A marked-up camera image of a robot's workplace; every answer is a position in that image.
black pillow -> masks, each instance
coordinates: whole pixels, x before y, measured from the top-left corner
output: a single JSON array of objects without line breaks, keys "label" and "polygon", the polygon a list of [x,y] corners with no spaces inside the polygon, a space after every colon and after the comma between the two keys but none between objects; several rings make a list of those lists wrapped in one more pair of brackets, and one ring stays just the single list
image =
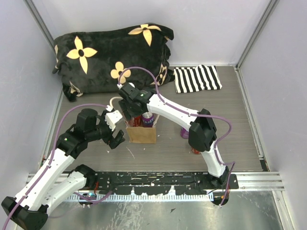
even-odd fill
[{"label": "black pillow", "polygon": [[[173,30],[147,23],[107,32],[75,32],[55,39],[57,64],[53,73],[62,76],[63,91],[70,101],[83,93],[115,92],[121,71],[132,66],[148,69],[159,85],[173,80],[168,69]],[[137,88],[154,86],[152,77],[140,70],[127,70],[121,83]]]}]

table surface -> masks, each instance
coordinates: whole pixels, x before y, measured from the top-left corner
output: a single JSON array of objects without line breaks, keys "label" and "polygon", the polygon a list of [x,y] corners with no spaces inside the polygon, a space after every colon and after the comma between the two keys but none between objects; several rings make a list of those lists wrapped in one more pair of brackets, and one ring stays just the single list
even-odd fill
[{"label": "table surface", "polygon": [[205,201],[62,202],[42,230],[282,230],[270,191],[236,192],[219,208]]},{"label": "table surface", "polygon": [[[159,88],[160,93],[182,106],[196,110],[205,108],[212,115],[231,120],[233,131],[218,146],[223,161],[236,161],[234,171],[262,171],[234,68],[217,67],[217,71],[223,85],[221,90],[176,93],[174,83],[170,82]],[[65,112],[72,107],[85,103],[107,105],[110,98],[114,96],[118,95],[116,93],[85,94],[73,103],[68,102],[64,97],[57,118],[57,126]],[[92,108],[99,113],[103,111],[100,107]],[[75,123],[80,111],[81,108],[68,115],[60,133],[65,132]],[[228,124],[223,121],[215,120],[215,124],[218,137],[228,130]],[[202,156],[191,152],[188,141],[179,135],[180,126],[174,122],[164,117],[159,118],[156,144],[129,143],[125,128],[124,123],[117,126],[117,131],[120,129],[124,131],[126,141],[116,149],[110,149],[103,141],[91,142],[67,170],[85,164],[96,171],[207,171]]]}]

black and white striped cloth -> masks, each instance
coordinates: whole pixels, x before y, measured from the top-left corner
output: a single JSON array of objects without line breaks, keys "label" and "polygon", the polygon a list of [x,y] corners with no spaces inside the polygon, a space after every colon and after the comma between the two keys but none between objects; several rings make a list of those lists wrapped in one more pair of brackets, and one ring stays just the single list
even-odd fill
[{"label": "black and white striped cloth", "polygon": [[176,93],[222,88],[216,66],[176,67],[174,73]]}]

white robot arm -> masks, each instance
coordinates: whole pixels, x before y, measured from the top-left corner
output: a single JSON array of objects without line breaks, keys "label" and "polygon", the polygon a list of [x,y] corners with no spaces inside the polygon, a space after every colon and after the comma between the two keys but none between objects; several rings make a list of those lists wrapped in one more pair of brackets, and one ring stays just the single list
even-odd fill
[{"label": "white robot arm", "polygon": [[192,114],[210,115],[209,111],[202,109],[200,112],[185,108],[165,97],[156,94],[150,88],[138,90],[131,83],[120,87],[120,96],[123,100],[119,105],[127,119],[139,116],[145,112],[159,114],[189,130],[189,144],[200,151],[207,166],[208,173],[212,176],[214,186],[221,187],[225,184],[229,169],[223,165],[218,149],[217,157],[214,153],[216,140],[216,127],[212,118],[191,116]]},{"label": "white robot arm", "polygon": [[21,202],[11,220],[25,230],[41,229],[50,213],[73,192],[84,187],[93,188],[97,181],[95,171],[83,164],[60,184],[54,186],[54,183],[89,142],[102,139],[111,149],[123,142],[125,139],[121,130],[113,137],[115,126],[121,120],[121,113],[111,107],[107,107],[101,116],[96,110],[83,109],[78,114],[76,124],[59,136],[52,161],[50,154],[32,180],[15,197],[7,196],[3,200],[1,205],[7,215]]}]

can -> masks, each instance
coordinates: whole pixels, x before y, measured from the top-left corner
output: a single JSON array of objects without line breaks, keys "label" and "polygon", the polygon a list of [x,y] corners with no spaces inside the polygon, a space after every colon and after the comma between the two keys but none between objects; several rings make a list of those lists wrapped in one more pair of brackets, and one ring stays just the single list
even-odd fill
[{"label": "can", "polygon": [[151,112],[146,112],[142,115],[143,127],[153,127],[154,115]]},{"label": "can", "polygon": [[137,116],[131,118],[131,120],[128,122],[131,127],[139,127],[142,125],[142,116]]},{"label": "can", "polygon": [[201,152],[199,152],[198,150],[196,150],[196,149],[194,149],[194,148],[192,148],[191,150],[192,150],[192,152],[193,152],[194,154],[200,154],[200,153],[201,153]]},{"label": "can", "polygon": [[184,127],[181,127],[180,136],[184,139],[188,139],[189,138],[189,132]]}]

